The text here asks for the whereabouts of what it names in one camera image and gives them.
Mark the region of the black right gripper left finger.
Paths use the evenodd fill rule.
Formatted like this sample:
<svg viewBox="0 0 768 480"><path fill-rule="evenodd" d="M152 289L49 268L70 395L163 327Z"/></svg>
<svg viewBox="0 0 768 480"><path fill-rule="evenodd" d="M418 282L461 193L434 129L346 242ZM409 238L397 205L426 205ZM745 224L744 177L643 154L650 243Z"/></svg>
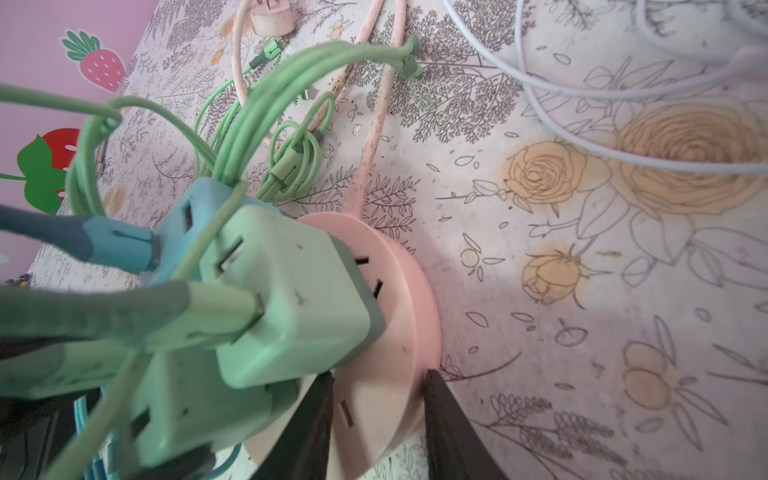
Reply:
<svg viewBox="0 0 768 480"><path fill-rule="evenodd" d="M251 480L308 479L327 476L333 426L334 377L319 374L264 462Z"/></svg>

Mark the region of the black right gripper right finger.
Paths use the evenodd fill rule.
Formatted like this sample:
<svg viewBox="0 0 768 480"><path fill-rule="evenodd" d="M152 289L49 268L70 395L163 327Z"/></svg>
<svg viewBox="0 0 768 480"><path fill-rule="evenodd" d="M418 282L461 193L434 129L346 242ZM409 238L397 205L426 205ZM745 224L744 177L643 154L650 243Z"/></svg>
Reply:
<svg viewBox="0 0 768 480"><path fill-rule="evenodd" d="M428 475L431 480L505 480L437 370L424 379Z"/></svg>

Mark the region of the round pink power socket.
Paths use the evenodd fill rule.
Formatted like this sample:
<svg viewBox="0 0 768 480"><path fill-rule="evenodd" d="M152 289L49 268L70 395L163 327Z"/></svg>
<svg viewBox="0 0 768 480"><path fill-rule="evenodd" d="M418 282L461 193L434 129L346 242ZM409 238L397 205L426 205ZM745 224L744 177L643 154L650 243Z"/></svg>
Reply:
<svg viewBox="0 0 768 480"><path fill-rule="evenodd" d="M333 372L333 426L326 479L358 479L389 455L424 419L423 378L441 356L438 308L428 278L399 242L342 213L315 213L302 222L342 241L381 307L381 336ZM257 467L270 453L300 401L245 449Z"/></svg>

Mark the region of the green plug adapter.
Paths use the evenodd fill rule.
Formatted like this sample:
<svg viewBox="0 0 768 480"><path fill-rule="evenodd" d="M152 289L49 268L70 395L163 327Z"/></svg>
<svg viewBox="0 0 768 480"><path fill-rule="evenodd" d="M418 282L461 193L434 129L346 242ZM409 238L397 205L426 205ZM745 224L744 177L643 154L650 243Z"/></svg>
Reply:
<svg viewBox="0 0 768 480"><path fill-rule="evenodd" d="M232 388L331 370L386 328L373 290L342 241L260 206L235 212L199 270L204 282L249 290L263 303L260 319L216 350Z"/></svg>
<svg viewBox="0 0 768 480"><path fill-rule="evenodd" d="M127 407L118 465L128 472L158 467L198 447L232 447L267 429L297 396L295 380L228 386L212 350L156 354Z"/></svg>

